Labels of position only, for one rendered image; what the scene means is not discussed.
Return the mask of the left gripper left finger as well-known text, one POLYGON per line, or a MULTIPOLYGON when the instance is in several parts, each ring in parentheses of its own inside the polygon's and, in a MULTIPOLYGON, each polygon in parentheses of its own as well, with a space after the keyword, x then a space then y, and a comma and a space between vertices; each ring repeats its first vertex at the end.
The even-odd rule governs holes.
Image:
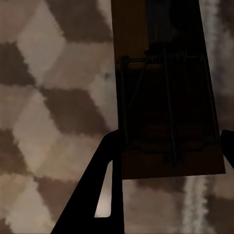
POLYGON ((120 130, 98 146, 51 234, 124 234, 120 130), (113 161, 109 217, 95 217, 108 163, 113 161))

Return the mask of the mousetrap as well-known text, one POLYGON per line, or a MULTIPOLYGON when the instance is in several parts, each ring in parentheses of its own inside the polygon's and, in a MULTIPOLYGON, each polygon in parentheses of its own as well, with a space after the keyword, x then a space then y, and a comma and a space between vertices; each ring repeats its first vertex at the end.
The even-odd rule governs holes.
POLYGON ((225 174, 199 0, 111 0, 122 180, 225 174))

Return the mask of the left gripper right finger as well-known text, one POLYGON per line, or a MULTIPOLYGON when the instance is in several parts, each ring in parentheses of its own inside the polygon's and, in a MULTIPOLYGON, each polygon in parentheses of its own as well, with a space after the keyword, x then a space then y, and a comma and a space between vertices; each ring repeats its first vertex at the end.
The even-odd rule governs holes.
POLYGON ((220 134, 222 152, 234 169, 234 132, 223 130, 220 134))

